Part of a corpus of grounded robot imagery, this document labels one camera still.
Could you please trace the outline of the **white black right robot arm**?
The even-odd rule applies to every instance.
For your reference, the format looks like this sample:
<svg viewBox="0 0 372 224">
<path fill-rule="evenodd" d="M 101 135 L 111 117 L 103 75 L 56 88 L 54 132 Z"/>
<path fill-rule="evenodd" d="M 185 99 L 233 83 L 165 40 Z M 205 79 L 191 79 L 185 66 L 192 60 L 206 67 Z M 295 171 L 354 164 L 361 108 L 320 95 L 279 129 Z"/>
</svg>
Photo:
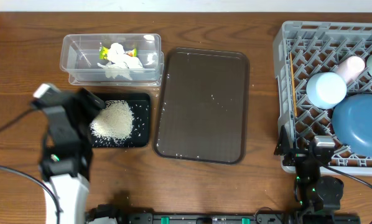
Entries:
<svg viewBox="0 0 372 224">
<path fill-rule="evenodd" d="M 333 212 L 340 209 L 344 183 L 320 172 L 334 151 L 330 136 L 315 136 L 304 149 L 298 149 L 289 142 L 286 128 L 280 128 L 274 154 L 283 157 L 284 166 L 295 168 L 294 197 L 300 203 L 300 208 L 284 215 L 283 223 L 335 223 Z"/>
</svg>

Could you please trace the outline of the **wooden chopstick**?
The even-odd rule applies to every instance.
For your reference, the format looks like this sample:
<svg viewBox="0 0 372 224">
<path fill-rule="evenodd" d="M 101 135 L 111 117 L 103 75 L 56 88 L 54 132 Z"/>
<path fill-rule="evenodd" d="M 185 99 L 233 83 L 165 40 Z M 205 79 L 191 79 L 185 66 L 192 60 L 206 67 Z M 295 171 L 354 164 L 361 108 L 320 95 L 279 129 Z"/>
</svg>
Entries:
<svg viewBox="0 0 372 224">
<path fill-rule="evenodd" d="M 298 115 L 297 115 L 297 95 L 296 95 L 296 92 L 295 92 L 294 64 L 293 64 L 292 52 L 290 52 L 290 54 L 289 54 L 289 60 L 290 60 L 290 71 L 291 71 L 291 86 L 292 86 L 294 117 L 298 117 Z"/>
</svg>

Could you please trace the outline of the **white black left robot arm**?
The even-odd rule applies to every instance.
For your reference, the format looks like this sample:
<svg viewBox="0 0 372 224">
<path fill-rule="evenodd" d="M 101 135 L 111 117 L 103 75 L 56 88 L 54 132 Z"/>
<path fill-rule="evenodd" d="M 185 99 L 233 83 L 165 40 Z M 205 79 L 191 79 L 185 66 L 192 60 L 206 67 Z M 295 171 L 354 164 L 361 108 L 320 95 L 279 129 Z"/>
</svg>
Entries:
<svg viewBox="0 0 372 224">
<path fill-rule="evenodd" d="M 44 83 L 34 92 L 35 108 L 48 121 L 39 169 L 48 190 L 46 223 L 84 223 L 93 157 L 90 123 L 106 103 L 81 88 L 61 91 Z"/>
</svg>

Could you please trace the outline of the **white tissue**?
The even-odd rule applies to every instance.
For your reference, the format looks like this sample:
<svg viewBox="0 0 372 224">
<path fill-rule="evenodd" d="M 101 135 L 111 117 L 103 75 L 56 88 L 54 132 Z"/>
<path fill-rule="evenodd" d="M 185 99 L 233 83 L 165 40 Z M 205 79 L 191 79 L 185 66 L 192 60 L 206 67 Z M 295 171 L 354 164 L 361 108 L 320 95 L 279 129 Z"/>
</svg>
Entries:
<svg viewBox="0 0 372 224">
<path fill-rule="evenodd" d="M 109 49 L 124 50 L 124 47 L 119 43 L 113 43 Z M 107 78 L 122 76 L 128 80 L 132 80 L 133 78 L 130 76 L 129 70 L 144 68 L 138 57 L 130 57 L 128 55 L 109 56 L 107 61 L 105 65 L 99 62 L 97 63 L 97 66 L 105 70 Z"/>
</svg>

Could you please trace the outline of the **pink cup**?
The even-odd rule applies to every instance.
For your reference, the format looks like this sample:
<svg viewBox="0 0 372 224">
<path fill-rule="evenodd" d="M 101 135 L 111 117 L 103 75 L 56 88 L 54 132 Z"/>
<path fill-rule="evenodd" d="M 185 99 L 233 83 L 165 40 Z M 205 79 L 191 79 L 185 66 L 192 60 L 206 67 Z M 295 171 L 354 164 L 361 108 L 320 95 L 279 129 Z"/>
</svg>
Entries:
<svg viewBox="0 0 372 224">
<path fill-rule="evenodd" d="M 335 73 L 342 77 L 346 84 L 349 84 L 358 78 L 365 67 L 365 61 L 362 58 L 351 56 L 338 66 Z"/>
</svg>

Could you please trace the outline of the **light blue bowl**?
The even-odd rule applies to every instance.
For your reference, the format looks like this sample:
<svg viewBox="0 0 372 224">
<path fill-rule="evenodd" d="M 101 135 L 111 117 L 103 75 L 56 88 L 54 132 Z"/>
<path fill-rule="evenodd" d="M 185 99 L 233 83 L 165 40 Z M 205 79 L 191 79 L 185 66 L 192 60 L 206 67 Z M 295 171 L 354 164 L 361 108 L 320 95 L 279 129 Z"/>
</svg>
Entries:
<svg viewBox="0 0 372 224">
<path fill-rule="evenodd" d="M 346 96 L 346 83 L 336 73 L 325 72 L 313 75 L 307 82 L 306 92 L 312 105 L 320 109 L 331 109 Z"/>
</svg>

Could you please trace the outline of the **dark blue plate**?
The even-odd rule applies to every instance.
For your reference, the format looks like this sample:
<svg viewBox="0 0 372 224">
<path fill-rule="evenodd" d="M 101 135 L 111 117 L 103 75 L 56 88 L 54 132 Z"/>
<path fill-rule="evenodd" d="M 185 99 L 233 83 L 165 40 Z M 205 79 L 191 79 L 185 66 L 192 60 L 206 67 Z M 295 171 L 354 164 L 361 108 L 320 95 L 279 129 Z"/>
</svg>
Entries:
<svg viewBox="0 0 372 224">
<path fill-rule="evenodd" d="M 372 95 L 349 96 L 337 104 L 332 126 L 338 140 L 352 152 L 372 157 Z"/>
</svg>

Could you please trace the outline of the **yellow green snack wrapper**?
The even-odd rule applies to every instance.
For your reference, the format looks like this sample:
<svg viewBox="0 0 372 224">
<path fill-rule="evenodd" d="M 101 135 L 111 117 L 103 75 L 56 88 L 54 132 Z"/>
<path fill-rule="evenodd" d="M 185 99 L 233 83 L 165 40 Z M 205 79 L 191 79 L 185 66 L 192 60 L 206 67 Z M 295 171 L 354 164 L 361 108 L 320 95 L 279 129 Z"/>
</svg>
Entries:
<svg viewBox="0 0 372 224">
<path fill-rule="evenodd" d="M 109 49 L 107 47 L 100 48 L 99 59 L 107 60 L 109 56 L 115 56 L 115 55 L 128 55 L 130 57 L 137 57 L 137 49 L 121 50 L 121 49 Z"/>
</svg>

